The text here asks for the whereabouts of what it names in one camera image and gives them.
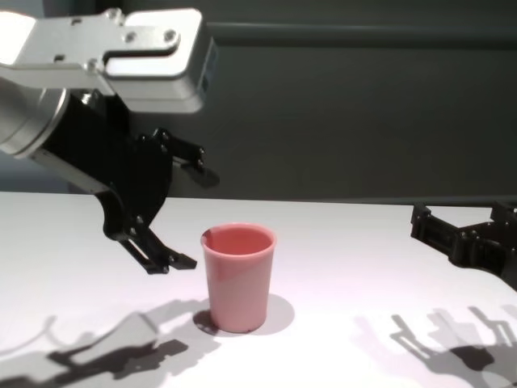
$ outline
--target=dark background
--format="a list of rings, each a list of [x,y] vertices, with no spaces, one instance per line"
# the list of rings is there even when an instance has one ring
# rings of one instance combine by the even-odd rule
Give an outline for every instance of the dark background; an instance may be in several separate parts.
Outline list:
[[[172,196],[517,198],[516,2],[45,3],[47,15],[111,6],[204,13],[221,51],[205,109],[132,118],[136,132],[161,125],[200,143],[221,175],[209,191],[178,175]]]

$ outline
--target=cup rim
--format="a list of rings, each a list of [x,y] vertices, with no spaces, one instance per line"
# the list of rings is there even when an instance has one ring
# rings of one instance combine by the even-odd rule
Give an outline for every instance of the cup rim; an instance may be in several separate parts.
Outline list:
[[[207,246],[207,244],[204,242],[206,239],[206,237],[205,237],[206,234],[209,233],[210,231],[217,230],[220,228],[221,229],[227,228],[227,227],[231,227],[231,226],[244,226],[244,227],[248,227],[249,229],[258,230],[260,232],[263,232],[264,234],[267,235],[268,238],[271,239],[271,244],[267,248],[262,249],[261,251],[256,251],[253,253],[245,253],[243,255],[235,255],[235,254],[231,254],[231,253],[222,253],[219,251],[215,251],[211,247]],[[201,235],[201,246],[203,247],[203,249],[205,249],[206,251],[210,252],[213,255],[224,256],[224,257],[231,258],[231,259],[250,258],[250,257],[257,256],[257,255],[262,255],[263,253],[265,253],[267,251],[272,251],[273,249],[275,249],[276,234],[275,234],[275,232],[273,232],[271,229],[267,228],[266,226],[257,224],[254,222],[239,222],[239,221],[226,222],[224,224],[219,224],[219,225],[213,226],[209,229],[206,229],[203,232],[203,234]]]

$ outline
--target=plastic cup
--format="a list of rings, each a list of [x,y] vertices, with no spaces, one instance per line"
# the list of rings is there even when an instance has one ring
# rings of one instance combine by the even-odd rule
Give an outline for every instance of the plastic cup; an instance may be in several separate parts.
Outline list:
[[[210,315],[222,331],[246,333],[266,321],[276,236],[235,222],[203,233]]]

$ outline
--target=white tabletop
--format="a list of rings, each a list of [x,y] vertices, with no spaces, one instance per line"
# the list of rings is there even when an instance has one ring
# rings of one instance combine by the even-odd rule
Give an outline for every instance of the white tabletop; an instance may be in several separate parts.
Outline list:
[[[103,236],[93,196],[2,193],[0,387],[511,386],[517,293],[410,238],[411,211],[169,199],[153,230],[199,265],[148,276]],[[457,225],[490,213],[434,211]],[[208,308],[200,235],[227,221],[279,239],[268,319],[249,335],[196,326]],[[69,355],[76,366],[49,358],[99,338]]]

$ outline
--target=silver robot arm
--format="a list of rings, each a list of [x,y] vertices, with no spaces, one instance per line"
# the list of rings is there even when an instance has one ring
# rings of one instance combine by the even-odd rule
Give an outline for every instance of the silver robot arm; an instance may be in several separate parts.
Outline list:
[[[166,129],[133,136],[130,112],[189,114],[206,99],[217,50],[194,9],[34,19],[0,11],[0,150],[94,194],[104,233],[149,274],[195,261],[149,228],[173,162],[198,184],[218,178],[204,150]]]

